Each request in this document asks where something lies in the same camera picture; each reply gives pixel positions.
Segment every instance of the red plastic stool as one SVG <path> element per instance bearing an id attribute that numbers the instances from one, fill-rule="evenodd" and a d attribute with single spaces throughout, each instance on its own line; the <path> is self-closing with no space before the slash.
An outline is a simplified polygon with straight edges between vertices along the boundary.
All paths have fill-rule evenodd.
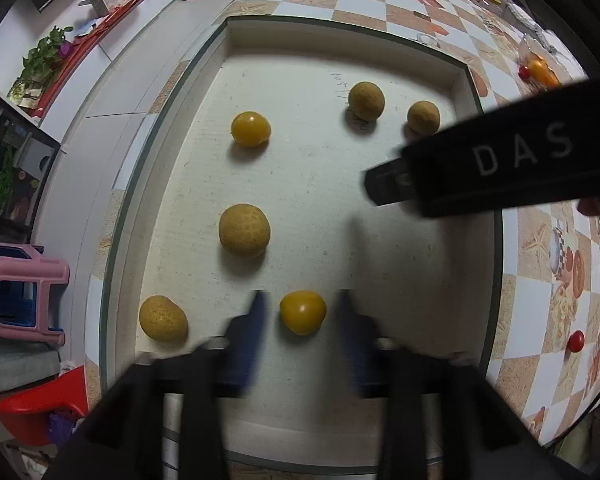
<path id="1" fill-rule="evenodd" d="M 84 366 L 0 401 L 1 423 L 15 438 L 30 446 L 51 444 L 46 436 L 51 412 L 63 412 L 74 421 L 87 416 Z"/>

